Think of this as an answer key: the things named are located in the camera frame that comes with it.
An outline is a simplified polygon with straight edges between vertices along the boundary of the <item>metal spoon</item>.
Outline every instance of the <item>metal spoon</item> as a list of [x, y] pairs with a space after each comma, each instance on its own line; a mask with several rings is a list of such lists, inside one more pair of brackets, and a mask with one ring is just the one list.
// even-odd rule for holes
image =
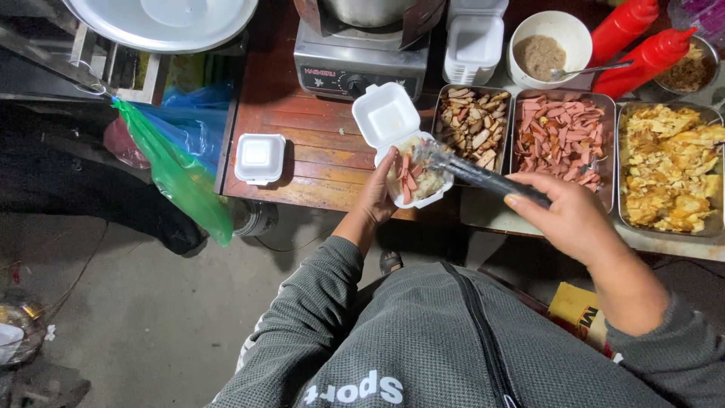
[[612, 70], [614, 68], [624, 68], [632, 65], [634, 60], [629, 60], [625, 62], [617, 62], [616, 64], [609, 64], [609, 65], [602, 65], [601, 67], [594, 67], [594, 68], [588, 68], [586, 70], [578, 70], [578, 71], [571, 71], [570, 73], [560, 70], [559, 68], [553, 68], [551, 70], [551, 79], [549, 82], [556, 82], [559, 81], [561, 78], [564, 78], [565, 76], [569, 76], [575, 73], [593, 73], [596, 71], [604, 71], [604, 70]]

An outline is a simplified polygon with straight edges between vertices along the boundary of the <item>green plastic bag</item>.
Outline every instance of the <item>green plastic bag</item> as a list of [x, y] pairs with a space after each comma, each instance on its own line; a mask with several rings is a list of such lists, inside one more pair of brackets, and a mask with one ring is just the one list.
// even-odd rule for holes
[[192, 155], [166, 140], [131, 104], [113, 98], [128, 133], [151, 163], [161, 194], [206, 229], [219, 245], [229, 245], [233, 222], [228, 201], [214, 193], [214, 178]]

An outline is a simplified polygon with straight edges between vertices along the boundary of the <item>tongs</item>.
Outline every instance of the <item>tongs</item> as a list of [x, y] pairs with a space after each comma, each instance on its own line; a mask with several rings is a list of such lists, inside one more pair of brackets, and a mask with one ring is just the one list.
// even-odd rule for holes
[[551, 200], [546, 194], [513, 180], [509, 180], [500, 174], [459, 158], [452, 152], [444, 150], [444, 145], [434, 140], [426, 140], [413, 147], [413, 161], [420, 163], [429, 169], [445, 170], [457, 178], [469, 184], [487, 189], [501, 199], [509, 194], [520, 195], [530, 199], [547, 210], [551, 206]]

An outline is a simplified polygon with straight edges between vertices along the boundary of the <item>sandal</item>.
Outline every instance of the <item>sandal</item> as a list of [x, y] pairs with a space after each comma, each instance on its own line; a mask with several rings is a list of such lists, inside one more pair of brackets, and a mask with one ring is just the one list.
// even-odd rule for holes
[[400, 252], [396, 250], [383, 250], [380, 253], [380, 273], [386, 276], [403, 267], [403, 260]]

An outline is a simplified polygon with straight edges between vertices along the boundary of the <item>hand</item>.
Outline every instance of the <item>hand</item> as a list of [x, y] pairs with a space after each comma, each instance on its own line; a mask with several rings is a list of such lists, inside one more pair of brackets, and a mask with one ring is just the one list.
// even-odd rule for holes
[[388, 221], [398, 207], [393, 204], [388, 195], [386, 183], [388, 172], [398, 155], [395, 146], [390, 147], [388, 154], [378, 164], [357, 198], [353, 211], [359, 211], [367, 216], [376, 226]]
[[617, 262], [634, 256], [610, 223], [599, 197], [577, 183], [546, 174], [516, 173], [507, 176], [545, 193], [552, 201], [547, 211], [530, 200], [507, 195], [506, 204], [530, 222], [561, 252], [591, 270], [595, 264]]

